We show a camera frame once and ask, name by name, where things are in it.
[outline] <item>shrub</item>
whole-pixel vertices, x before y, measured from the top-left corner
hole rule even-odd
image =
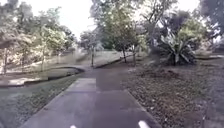
[[[180,40],[174,34],[162,37],[159,49],[167,57],[167,63],[172,65],[195,64],[195,55],[188,41]]]

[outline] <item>dirt ground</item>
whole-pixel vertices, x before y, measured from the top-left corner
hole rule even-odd
[[[195,66],[141,62],[122,85],[164,128],[223,128],[224,59]]]

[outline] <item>grass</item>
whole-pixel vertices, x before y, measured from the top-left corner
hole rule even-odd
[[[19,127],[67,89],[77,77],[65,77],[23,88],[0,89],[0,119],[7,128]]]

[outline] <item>path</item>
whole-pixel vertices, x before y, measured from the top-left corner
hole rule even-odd
[[[119,86],[123,67],[91,70],[20,128],[160,128]]]

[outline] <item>bright sky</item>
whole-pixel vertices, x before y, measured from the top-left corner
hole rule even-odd
[[[62,7],[60,14],[60,22],[62,25],[69,27],[73,33],[79,35],[88,29],[94,28],[93,20],[90,19],[90,7],[92,0],[21,0],[33,7],[34,14],[38,14],[41,10],[48,8]],[[183,10],[194,10],[199,0],[178,0],[178,8]]]

